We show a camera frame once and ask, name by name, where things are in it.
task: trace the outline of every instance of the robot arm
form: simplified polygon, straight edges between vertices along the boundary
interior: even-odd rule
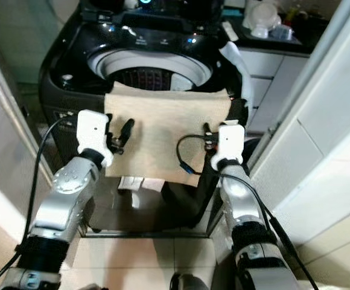
[[[77,232],[84,208],[93,195],[99,172],[122,153],[133,127],[129,120],[119,138],[108,134],[108,116],[80,111],[77,120],[79,156],[53,177],[53,187],[42,202],[29,236],[17,249],[17,267],[10,268],[0,289],[57,290],[60,267]]]
[[[218,152],[211,163],[220,172],[220,195],[224,214],[232,233],[237,266],[238,289],[274,290],[299,289],[296,278],[276,245],[276,237],[268,225],[267,216],[251,188],[241,166],[244,128],[227,124],[219,128]]]

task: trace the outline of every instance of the towel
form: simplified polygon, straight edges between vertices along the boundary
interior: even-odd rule
[[[106,176],[164,179],[197,186],[199,177],[187,174],[176,156],[176,144],[186,134],[203,135],[203,124],[212,131],[225,121],[231,105],[226,90],[215,93],[145,91],[115,82],[106,94],[104,110],[113,119],[109,130],[116,137],[124,123],[135,119],[125,153],[116,155]],[[180,146],[183,160],[196,171],[204,163],[204,142],[187,139]]]

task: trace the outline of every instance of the top-load washing machine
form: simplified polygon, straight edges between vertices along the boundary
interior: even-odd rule
[[[152,91],[226,88],[232,99],[229,115],[246,124],[241,76],[219,53],[227,42],[219,22],[222,6],[222,0],[81,0],[40,70],[39,96],[48,123],[82,109],[104,112],[104,95],[117,81]],[[77,154],[75,128],[59,126],[53,136],[62,162],[68,162]],[[207,154],[204,170],[212,173],[208,160]],[[119,179],[103,178],[103,190],[114,189],[119,200],[110,208],[113,217],[106,222],[92,218],[89,225],[128,232],[192,227],[217,181],[210,174],[200,178],[198,188],[166,182],[154,198],[160,199],[158,208],[131,211],[131,196],[140,193],[121,195],[115,187]],[[140,199],[149,195],[142,193]],[[123,214],[128,221],[120,218]],[[116,222],[107,224],[112,218]]]

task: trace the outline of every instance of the countertop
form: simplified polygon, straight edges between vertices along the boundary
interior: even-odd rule
[[[234,32],[239,40],[235,44],[245,50],[257,50],[268,53],[279,53],[293,56],[309,57],[316,47],[328,21],[306,22],[305,25],[293,27],[294,36],[302,43],[276,42],[263,39],[248,38],[244,31],[246,28],[242,26],[243,16],[225,16],[225,21],[231,23]]]

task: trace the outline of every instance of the drawer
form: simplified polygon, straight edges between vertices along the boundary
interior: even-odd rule
[[[254,120],[256,114],[257,114],[257,109],[253,109],[252,115],[250,116],[250,121],[249,121],[248,127],[250,127],[251,124],[253,123],[253,120]]]
[[[280,54],[240,51],[252,76],[274,77],[284,58]]]
[[[254,107],[259,107],[271,83],[271,80],[252,78],[252,84],[254,89]]]
[[[284,102],[308,59],[303,57],[284,58],[278,73],[267,90],[252,121],[250,131],[265,132],[268,127],[277,123]]]

